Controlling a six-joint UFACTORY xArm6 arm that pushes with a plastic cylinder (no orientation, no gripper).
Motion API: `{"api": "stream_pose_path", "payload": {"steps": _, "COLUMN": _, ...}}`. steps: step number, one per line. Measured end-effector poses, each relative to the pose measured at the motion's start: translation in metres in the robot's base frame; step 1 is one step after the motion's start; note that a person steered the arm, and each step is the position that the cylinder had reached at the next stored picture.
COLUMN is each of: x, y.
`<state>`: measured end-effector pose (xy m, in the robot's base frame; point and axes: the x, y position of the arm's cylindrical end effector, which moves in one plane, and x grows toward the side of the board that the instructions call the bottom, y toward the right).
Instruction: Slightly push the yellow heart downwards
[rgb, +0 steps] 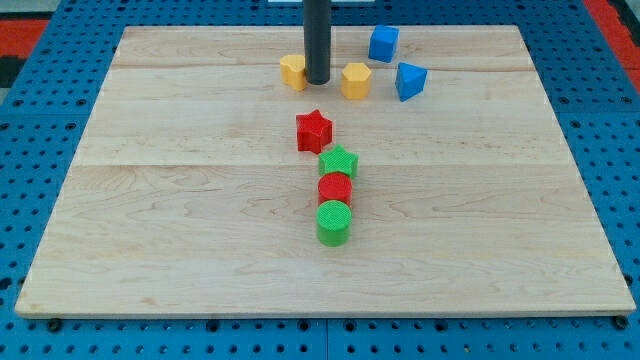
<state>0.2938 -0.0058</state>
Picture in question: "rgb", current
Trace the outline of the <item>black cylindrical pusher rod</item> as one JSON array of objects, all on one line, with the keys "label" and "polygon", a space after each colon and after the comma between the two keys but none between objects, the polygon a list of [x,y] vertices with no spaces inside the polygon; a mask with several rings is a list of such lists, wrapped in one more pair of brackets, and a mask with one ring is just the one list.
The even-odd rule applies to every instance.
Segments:
[{"label": "black cylindrical pusher rod", "polygon": [[307,81],[326,84],[330,80],[330,0],[303,0],[303,29]]}]

